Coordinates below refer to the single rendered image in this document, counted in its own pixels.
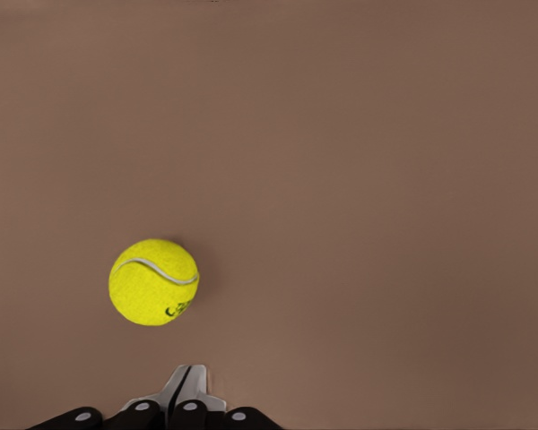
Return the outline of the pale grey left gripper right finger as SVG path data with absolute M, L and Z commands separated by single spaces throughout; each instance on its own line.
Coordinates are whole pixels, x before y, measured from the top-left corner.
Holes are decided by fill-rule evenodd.
M 171 381 L 167 430 L 222 430 L 226 402 L 208 393 L 205 365 L 181 365 Z

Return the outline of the yellow tennis ball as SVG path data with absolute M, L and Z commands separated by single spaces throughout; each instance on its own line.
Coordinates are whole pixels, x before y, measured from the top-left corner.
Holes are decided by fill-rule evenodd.
M 108 277 L 108 294 L 129 322 L 156 327 L 188 309 L 199 280 L 195 259 L 184 247 L 169 240 L 146 239 L 118 256 Z

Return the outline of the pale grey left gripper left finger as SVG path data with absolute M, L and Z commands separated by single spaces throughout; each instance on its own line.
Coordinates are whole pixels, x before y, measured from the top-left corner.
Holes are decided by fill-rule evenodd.
M 104 421 L 103 430 L 165 430 L 170 406 L 175 404 L 189 370 L 189 365 L 181 365 L 159 392 L 129 400 Z

